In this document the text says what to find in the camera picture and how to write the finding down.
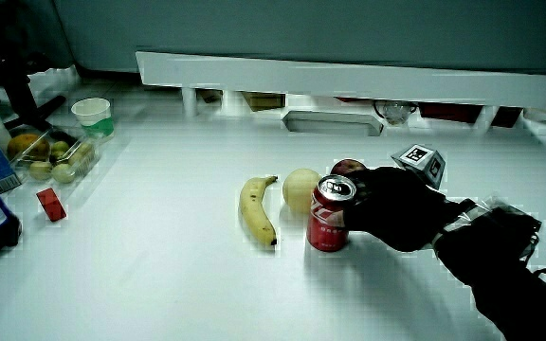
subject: white table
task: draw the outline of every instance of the white table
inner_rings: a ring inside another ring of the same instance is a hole
[[[546,265],[546,144],[526,131],[294,134],[278,120],[186,118],[175,93],[118,95],[116,136],[62,195],[66,219],[47,219],[43,187],[6,197],[25,229],[0,253],[0,340],[501,339],[430,250],[401,254],[351,233],[343,250],[321,253],[283,203],[295,169],[324,174],[345,157],[391,166],[413,143],[446,159],[448,196],[496,191],[543,221],[531,263]],[[274,252],[238,212],[244,181],[266,174],[280,176],[264,198]]]

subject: fruit container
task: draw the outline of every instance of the fruit container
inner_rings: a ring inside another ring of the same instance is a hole
[[[99,144],[99,138],[87,136],[82,128],[57,126],[45,133],[18,134],[8,145],[8,157],[23,183],[66,185],[92,170],[99,160]]]

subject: red apple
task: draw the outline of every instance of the red apple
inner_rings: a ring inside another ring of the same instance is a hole
[[[352,171],[365,170],[367,167],[361,162],[353,159],[344,159],[338,161],[330,170],[330,174],[344,175]]]

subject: can lid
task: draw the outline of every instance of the can lid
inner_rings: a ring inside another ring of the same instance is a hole
[[[318,190],[329,201],[341,202],[353,199],[357,189],[353,181],[338,175],[326,175],[319,180]]]

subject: robotic hand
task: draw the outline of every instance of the robotic hand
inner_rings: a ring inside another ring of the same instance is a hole
[[[448,201],[409,170],[381,167],[345,174],[357,192],[331,224],[368,232],[398,251],[432,244],[463,283],[490,264],[518,263],[534,252],[540,222],[494,199]]]
[[[368,232],[398,251],[422,249],[474,203],[453,203],[409,170],[380,167],[345,174],[357,187],[355,198],[330,224]]]

